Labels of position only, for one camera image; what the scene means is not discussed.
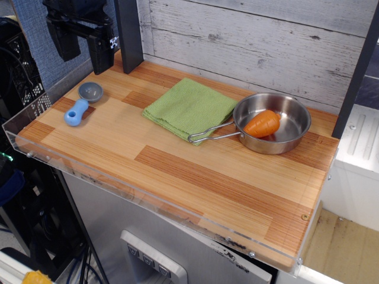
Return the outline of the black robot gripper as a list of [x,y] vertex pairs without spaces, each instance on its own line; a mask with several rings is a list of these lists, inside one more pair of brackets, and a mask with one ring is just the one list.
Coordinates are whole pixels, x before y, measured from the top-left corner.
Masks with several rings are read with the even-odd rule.
[[43,1],[47,27],[59,56],[64,62],[79,56],[78,36],[87,37],[96,75],[114,65],[113,20],[104,11],[106,4],[107,1]]

